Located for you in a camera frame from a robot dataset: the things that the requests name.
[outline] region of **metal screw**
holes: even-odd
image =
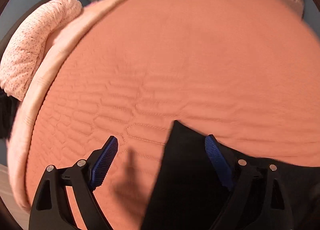
[[[245,161],[245,160],[239,160],[238,161],[238,164],[240,165],[240,166],[246,166],[247,165],[247,162]]]
[[[77,165],[78,165],[79,167],[84,166],[84,165],[85,165],[85,160],[80,160],[80,161],[78,161],[78,162],[77,162]]]
[[[54,166],[53,166],[53,165],[49,165],[49,166],[47,167],[47,171],[48,171],[48,172],[53,171],[53,169],[54,169]]]
[[[277,170],[277,166],[275,166],[274,164],[271,164],[271,165],[269,166],[269,168],[270,168],[270,170],[272,170],[272,171],[276,171],[276,170]]]

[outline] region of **bed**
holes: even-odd
[[[60,31],[18,109],[8,166],[25,210],[49,164],[72,166],[114,135],[94,194],[114,229],[138,229],[173,120],[250,156],[320,166],[320,42],[282,2],[102,0],[87,13],[98,11]]]

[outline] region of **black hair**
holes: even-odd
[[[0,138],[10,138],[19,101],[0,88]]]

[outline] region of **pillow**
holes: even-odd
[[[18,29],[19,25],[33,12],[35,11],[39,6],[49,2],[50,0],[40,0],[38,3],[33,5],[28,11],[26,11],[10,28],[10,30],[6,33],[6,35],[1,39],[0,41],[0,61],[2,58],[2,55],[4,53],[4,50],[8,46],[8,43],[13,36],[14,32]]]
[[[0,87],[22,101],[39,68],[51,32],[80,15],[78,0],[51,0],[28,16],[11,37],[0,63]]]

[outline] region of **blue textured pad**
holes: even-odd
[[[111,166],[113,159],[118,152],[118,139],[113,137],[110,143],[105,147],[97,162],[91,171],[91,180],[89,186],[92,189],[102,185],[104,178]]]
[[[218,175],[221,184],[231,190],[233,188],[232,170],[216,145],[216,139],[207,136],[204,140],[205,151]]]

